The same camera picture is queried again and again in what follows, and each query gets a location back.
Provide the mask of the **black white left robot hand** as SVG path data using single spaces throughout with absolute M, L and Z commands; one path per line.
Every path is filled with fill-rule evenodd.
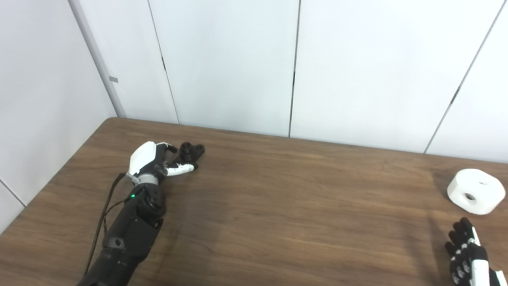
M 145 142 L 133 152 L 129 160 L 129 177 L 134 186 L 159 185 L 167 177 L 193 172 L 205 153 L 202 144 L 184 142 L 177 148 L 166 142 Z

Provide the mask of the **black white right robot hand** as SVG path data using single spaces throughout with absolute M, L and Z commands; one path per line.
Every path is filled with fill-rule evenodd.
M 455 286 L 506 286 L 503 271 L 490 267 L 488 253 L 477 230 L 466 217 L 452 225 L 444 244 L 449 255 L 449 273 Z

